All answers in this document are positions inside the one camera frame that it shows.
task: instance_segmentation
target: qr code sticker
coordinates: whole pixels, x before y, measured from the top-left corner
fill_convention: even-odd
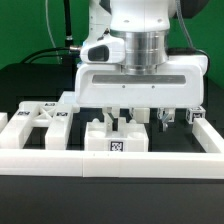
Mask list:
[[[110,151],[123,152],[124,151],[124,143],[123,142],[111,142]]]
[[[65,113],[65,112],[57,113],[57,117],[67,117],[67,116],[68,116],[68,113]]]
[[[55,106],[55,103],[46,103],[45,106],[46,107],[53,107],[53,106]]]
[[[30,112],[28,112],[28,111],[20,111],[18,113],[19,116],[29,116],[29,114],[30,114]]]

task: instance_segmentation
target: black sticker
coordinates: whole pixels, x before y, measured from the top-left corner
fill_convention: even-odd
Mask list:
[[[124,143],[123,142],[111,142],[110,151],[123,152],[124,151]]]
[[[55,106],[55,103],[46,103],[45,106],[46,107],[53,107],[53,106]]]
[[[57,113],[56,116],[57,117],[67,117],[68,116],[68,113],[66,113],[66,112],[59,112],[59,113]]]
[[[19,116],[29,116],[29,114],[30,114],[30,112],[28,112],[28,111],[20,111],[18,113]]]
[[[191,112],[188,111],[188,112],[187,112],[187,120],[190,121],[190,119],[191,119]]]

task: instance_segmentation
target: black cable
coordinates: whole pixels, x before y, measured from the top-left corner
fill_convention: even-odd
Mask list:
[[[177,17],[179,20],[180,27],[182,29],[182,32],[187,40],[189,48],[194,48],[191,36],[187,30],[187,27],[185,25],[183,15],[182,15],[182,7],[181,7],[181,0],[176,0],[176,8],[177,8]]]
[[[65,10],[65,31],[66,31],[65,46],[69,47],[74,44],[73,37],[72,37],[72,25],[71,25],[71,13],[70,13],[69,0],[64,0],[64,10]]]
[[[24,58],[20,63],[24,64],[26,63],[28,60],[30,60],[31,58],[39,55],[39,54],[44,54],[44,53],[49,53],[49,52],[55,52],[55,51],[69,51],[70,48],[69,47],[56,47],[56,48],[49,48],[49,49],[44,49],[41,51],[37,51],[33,54],[30,54],[29,56],[27,56],[26,58]]]
[[[31,61],[29,61],[29,64],[31,64],[32,62],[38,60],[38,59],[41,59],[41,58],[53,58],[53,57],[62,57],[64,55],[67,55],[67,54],[59,54],[59,55],[56,55],[56,54],[50,54],[50,55],[40,55],[40,56],[37,56],[35,58],[33,58]]]

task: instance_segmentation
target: white robot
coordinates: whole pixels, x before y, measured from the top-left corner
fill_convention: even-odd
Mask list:
[[[90,2],[90,8],[99,6],[99,1]],[[95,25],[90,25],[90,36],[81,50],[84,63],[76,76],[76,102],[80,107],[103,108],[109,126],[113,121],[107,113],[119,118],[120,109],[130,109],[137,123],[147,123],[150,108],[158,108],[165,131],[177,108],[202,104],[207,57],[167,56],[169,18],[176,13],[175,0],[111,0],[110,7],[109,27],[108,12],[90,9],[90,21]],[[96,25],[102,20],[104,25]]]
[[[151,108],[158,109],[166,130],[177,108],[203,102],[207,57],[166,53],[175,13],[175,0],[90,0],[90,35],[75,92],[65,92],[57,103],[22,103],[1,133],[0,147],[23,148],[33,127],[48,127],[46,148],[66,149],[73,113],[100,108],[104,122],[87,124],[85,150],[148,151],[144,123]],[[129,123],[120,109],[130,110]]]

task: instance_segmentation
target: white wall segment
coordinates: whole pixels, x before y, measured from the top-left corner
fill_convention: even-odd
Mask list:
[[[82,177],[80,151],[0,150],[0,175]]]
[[[0,134],[8,123],[7,113],[0,113]]]
[[[223,179],[224,155],[196,153],[92,153],[84,177]]]
[[[205,118],[196,118],[193,134],[207,153],[224,153],[224,139]]]
[[[0,148],[22,149],[32,131],[32,119],[39,114],[39,105],[20,104],[19,110],[0,135]]]

